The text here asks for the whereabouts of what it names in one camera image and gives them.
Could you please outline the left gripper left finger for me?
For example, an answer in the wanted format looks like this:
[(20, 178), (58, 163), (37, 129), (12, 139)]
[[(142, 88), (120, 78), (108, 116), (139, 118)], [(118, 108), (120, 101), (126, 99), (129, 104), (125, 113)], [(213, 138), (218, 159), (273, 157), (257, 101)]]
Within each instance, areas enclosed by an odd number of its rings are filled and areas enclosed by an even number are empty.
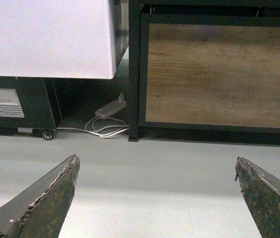
[(73, 154), (0, 207), (0, 238), (57, 238), (80, 169)]

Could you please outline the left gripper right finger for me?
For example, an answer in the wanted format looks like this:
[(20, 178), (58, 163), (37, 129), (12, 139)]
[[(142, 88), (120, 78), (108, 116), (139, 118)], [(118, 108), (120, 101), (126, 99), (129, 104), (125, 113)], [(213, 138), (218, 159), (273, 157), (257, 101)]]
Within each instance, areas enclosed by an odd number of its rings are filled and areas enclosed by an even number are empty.
[(280, 179), (238, 157), (235, 180), (263, 238), (280, 238)]

